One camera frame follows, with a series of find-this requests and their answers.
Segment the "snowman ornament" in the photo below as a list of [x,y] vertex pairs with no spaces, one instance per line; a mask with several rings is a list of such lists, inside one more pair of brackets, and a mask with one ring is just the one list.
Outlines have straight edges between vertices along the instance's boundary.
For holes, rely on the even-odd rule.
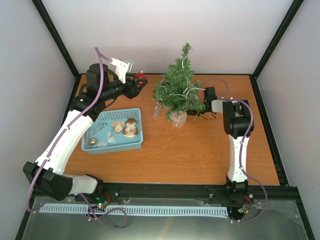
[[137,129],[137,120],[135,118],[129,118],[125,122],[125,126],[123,128],[122,134],[127,138],[134,138],[138,135],[138,129]]

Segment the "clear plastic battery box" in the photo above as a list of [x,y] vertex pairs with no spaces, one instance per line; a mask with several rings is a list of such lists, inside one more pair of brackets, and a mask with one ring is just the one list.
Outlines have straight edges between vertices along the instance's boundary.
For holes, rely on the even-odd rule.
[[153,110],[153,117],[154,118],[158,118],[160,116],[160,111],[161,111],[161,105],[158,104],[154,107],[154,110]]

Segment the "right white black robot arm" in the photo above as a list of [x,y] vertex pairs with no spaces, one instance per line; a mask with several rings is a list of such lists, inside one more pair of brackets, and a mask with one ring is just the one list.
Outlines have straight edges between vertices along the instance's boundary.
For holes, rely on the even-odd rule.
[[223,128],[229,139],[229,169],[223,195],[228,203],[245,200],[249,183],[247,176],[247,147],[254,130],[253,111],[246,99],[218,99],[214,87],[204,89],[205,111],[221,113]]

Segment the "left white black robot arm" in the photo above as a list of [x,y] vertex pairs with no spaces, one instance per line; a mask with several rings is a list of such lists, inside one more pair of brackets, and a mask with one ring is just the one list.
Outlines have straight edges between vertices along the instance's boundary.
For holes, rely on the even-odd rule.
[[137,97],[148,80],[143,72],[129,73],[116,67],[112,71],[105,64],[92,64],[86,72],[86,83],[70,105],[60,130],[35,162],[26,162],[23,173],[30,182],[27,196],[37,190],[57,201],[69,195],[86,194],[92,201],[103,198],[103,180],[85,174],[65,175],[65,167],[85,132],[107,107],[119,96]]

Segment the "red ball ornament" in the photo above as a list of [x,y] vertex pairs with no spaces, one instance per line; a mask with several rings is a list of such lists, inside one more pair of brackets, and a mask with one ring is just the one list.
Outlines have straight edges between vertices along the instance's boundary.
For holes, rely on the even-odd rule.
[[133,78],[137,81],[144,81],[146,80],[146,75],[144,73],[143,70],[139,71],[139,72],[136,72],[134,75],[133,75]]

